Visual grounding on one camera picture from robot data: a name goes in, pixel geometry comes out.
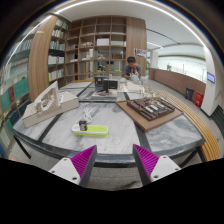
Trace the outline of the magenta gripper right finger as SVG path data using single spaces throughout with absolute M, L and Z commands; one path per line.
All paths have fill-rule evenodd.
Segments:
M 132 153 L 143 185 L 180 170 L 180 167 L 167 155 L 158 156 L 139 145 L 133 145 Z

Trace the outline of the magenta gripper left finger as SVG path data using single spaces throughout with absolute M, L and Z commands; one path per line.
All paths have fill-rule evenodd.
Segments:
M 87 187 L 97 155 L 93 145 L 72 158 L 64 157 L 49 172 L 81 187 Z

